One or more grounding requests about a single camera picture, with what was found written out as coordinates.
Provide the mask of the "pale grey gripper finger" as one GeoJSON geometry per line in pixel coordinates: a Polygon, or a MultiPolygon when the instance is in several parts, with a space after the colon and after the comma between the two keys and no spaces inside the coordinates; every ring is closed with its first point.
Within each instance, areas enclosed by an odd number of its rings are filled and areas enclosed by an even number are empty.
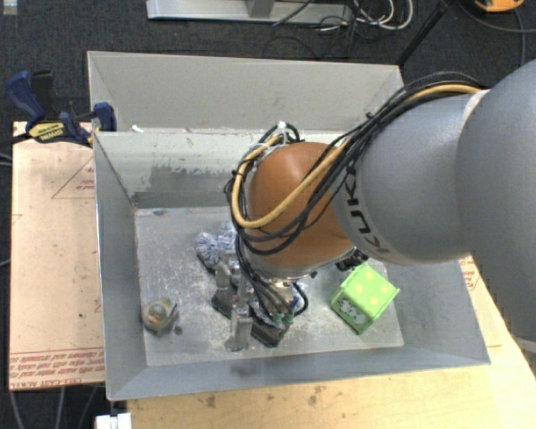
{"type": "Polygon", "coordinates": [[[237,294],[233,297],[230,311],[230,336],[224,347],[231,352],[246,349],[249,344],[254,320],[250,315],[249,300],[254,293],[248,288],[248,279],[240,278],[237,294]]]}
{"type": "Polygon", "coordinates": [[[219,304],[229,305],[232,301],[233,287],[231,284],[231,258],[230,255],[221,252],[219,254],[219,261],[216,267],[216,286],[217,291],[215,297],[219,304]]]}

